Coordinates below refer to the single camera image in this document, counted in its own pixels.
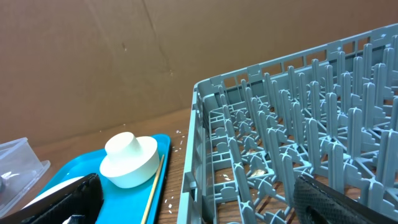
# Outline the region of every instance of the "cardboard background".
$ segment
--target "cardboard background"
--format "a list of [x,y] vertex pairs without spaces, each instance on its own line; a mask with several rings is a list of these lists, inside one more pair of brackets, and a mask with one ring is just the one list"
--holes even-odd
[[189,107],[205,78],[398,22],[398,1],[3,0],[0,142]]

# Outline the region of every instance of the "wooden stick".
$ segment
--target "wooden stick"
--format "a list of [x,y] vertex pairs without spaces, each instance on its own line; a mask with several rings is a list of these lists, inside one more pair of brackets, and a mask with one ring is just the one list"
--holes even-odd
[[144,216],[142,217],[141,224],[145,224],[145,222],[147,221],[150,205],[152,205],[152,199],[154,199],[157,181],[159,180],[160,172],[162,171],[163,160],[164,160],[164,155],[162,156],[162,159],[160,160],[159,167],[157,168],[154,184],[152,185],[152,190],[150,191],[148,203],[145,208],[145,212],[144,212]]

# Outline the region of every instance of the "blue plastic tray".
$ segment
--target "blue plastic tray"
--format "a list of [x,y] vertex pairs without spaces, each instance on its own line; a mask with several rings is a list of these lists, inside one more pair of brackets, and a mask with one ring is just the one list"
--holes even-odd
[[[156,134],[153,138],[157,141],[157,150],[160,158],[162,155],[165,157],[147,223],[154,223],[155,220],[170,152],[170,137],[165,134]],[[140,223],[155,176],[140,186],[131,189],[121,189],[100,174],[100,164],[105,155],[105,150],[100,149],[74,158],[55,174],[39,194],[65,180],[97,173],[101,179],[104,192],[104,204],[96,223]]]

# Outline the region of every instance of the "transparent container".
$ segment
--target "transparent container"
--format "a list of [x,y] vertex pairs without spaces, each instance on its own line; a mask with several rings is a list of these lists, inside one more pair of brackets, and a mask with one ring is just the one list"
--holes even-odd
[[30,190],[49,167],[49,161],[39,161],[27,138],[0,144],[0,217]]

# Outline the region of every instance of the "brown table surface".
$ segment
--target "brown table surface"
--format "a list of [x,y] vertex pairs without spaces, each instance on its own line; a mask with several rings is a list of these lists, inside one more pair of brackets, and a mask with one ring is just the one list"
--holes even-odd
[[[41,160],[49,160],[51,166],[43,177],[32,187],[32,189],[22,198],[19,203],[9,212],[15,212],[29,203],[44,188],[46,183],[55,175],[55,173],[73,158],[86,153],[102,149],[107,140],[117,133],[130,131],[136,136],[150,136],[153,134],[168,134],[172,139],[172,152],[170,154],[169,172],[165,181],[163,198],[160,200],[159,223],[176,223],[178,214],[178,205],[180,202],[180,191],[182,183],[182,172],[185,162],[185,152],[187,146],[187,135],[190,119],[190,109],[176,111],[170,114],[159,116],[154,119],[141,121],[138,123],[126,123],[120,126],[97,131],[95,133],[84,134],[63,141],[54,142],[44,146],[34,147],[37,157]],[[223,169],[215,173],[216,183],[226,182],[224,174],[230,180],[233,180],[232,169]],[[327,179],[317,178],[321,182]],[[283,186],[276,183],[274,185],[279,194],[283,195]],[[346,194],[351,198],[358,198],[359,189],[346,189]],[[285,204],[278,202],[274,198],[265,198],[257,207],[258,212],[265,211],[276,212],[278,209],[284,209]],[[240,222],[239,207],[237,202],[228,202],[218,205],[219,223]],[[298,223],[295,215],[288,216],[288,223]]]

